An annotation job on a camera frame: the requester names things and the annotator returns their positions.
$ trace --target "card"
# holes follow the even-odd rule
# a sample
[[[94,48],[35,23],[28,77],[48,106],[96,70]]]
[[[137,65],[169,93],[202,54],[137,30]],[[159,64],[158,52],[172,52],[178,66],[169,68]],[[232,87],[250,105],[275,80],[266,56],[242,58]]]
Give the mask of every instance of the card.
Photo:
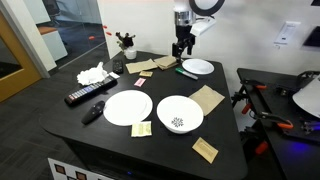
[[[151,77],[153,72],[150,71],[141,71],[139,76],[146,76],[146,77]]]
[[[131,137],[143,137],[151,135],[151,121],[132,124]]]
[[[120,76],[114,72],[109,73],[109,75],[115,79],[118,79]]]
[[[212,164],[214,158],[218,154],[218,150],[208,144],[201,137],[197,142],[192,146],[192,149],[197,151],[202,157],[204,157],[210,164]]]
[[[146,79],[144,78],[139,78],[138,81],[136,83],[134,83],[135,86],[139,86],[141,87],[142,84],[146,81]]]

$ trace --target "wall outlet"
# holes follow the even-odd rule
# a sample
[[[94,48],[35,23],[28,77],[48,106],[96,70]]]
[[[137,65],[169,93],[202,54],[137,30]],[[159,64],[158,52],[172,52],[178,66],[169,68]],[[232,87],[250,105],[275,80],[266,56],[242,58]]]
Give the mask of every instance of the wall outlet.
[[[288,44],[300,22],[286,21],[275,40],[275,44]]]

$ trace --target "black table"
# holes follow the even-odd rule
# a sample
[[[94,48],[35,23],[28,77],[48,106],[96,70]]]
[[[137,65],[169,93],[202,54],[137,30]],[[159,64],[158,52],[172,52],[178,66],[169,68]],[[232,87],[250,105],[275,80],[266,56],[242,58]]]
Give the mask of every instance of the black table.
[[[128,63],[159,57],[162,56],[138,52],[134,61],[124,59],[122,54],[113,59]],[[113,178],[242,179],[246,176],[247,165],[226,79],[222,65],[218,62],[212,64],[215,71],[199,76],[198,81],[176,73],[174,68],[152,70],[152,77],[147,78],[141,88],[133,85],[139,73],[130,75],[125,68],[118,84],[106,94],[74,108],[68,107],[61,97],[61,101],[40,118],[40,124],[49,133],[61,137],[89,170]],[[104,68],[110,72],[111,66],[112,63],[108,62]],[[170,95],[189,96],[203,85],[218,91],[225,99],[196,130],[184,135],[171,133],[157,117],[158,103]],[[103,115],[88,126],[82,125],[81,118],[93,104],[129,89],[143,91],[153,100],[153,110],[146,119],[152,121],[151,137],[132,138],[131,127],[115,126]],[[213,164],[192,149],[199,137],[219,150]]]
[[[251,85],[241,87],[240,91],[245,92],[254,112],[271,112],[291,120],[294,124],[294,129],[288,132],[282,131],[269,121],[258,120],[253,125],[254,129],[265,135],[283,177],[320,179],[320,146],[304,140],[303,131],[300,129],[301,118],[309,118],[310,115],[302,112],[290,97],[280,97],[274,91],[275,86],[295,88],[297,76],[243,68],[239,68],[237,72],[240,79],[254,79],[268,85],[266,90],[258,90]],[[316,132],[313,136],[320,137],[320,133]]]

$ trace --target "crumpled tissue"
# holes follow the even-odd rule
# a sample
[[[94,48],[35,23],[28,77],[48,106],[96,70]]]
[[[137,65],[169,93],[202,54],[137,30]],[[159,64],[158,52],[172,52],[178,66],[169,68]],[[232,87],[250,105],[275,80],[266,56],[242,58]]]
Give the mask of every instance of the crumpled tissue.
[[[82,85],[90,85],[103,81],[106,77],[109,76],[109,74],[107,73],[107,71],[103,70],[102,66],[103,63],[100,62],[97,67],[91,68],[86,71],[81,71],[77,76],[78,82]]]

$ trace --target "marker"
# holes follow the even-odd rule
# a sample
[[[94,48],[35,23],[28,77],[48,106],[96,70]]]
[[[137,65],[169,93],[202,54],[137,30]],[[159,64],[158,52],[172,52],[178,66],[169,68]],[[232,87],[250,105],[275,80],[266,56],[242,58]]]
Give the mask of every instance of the marker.
[[[185,76],[188,76],[189,78],[192,78],[194,80],[198,80],[198,77],[191,74],[191,73],[188,73],[187,71],[181,69],[181,68],[176,68],[176,72],[180,73],[180,74],[183,74]]]

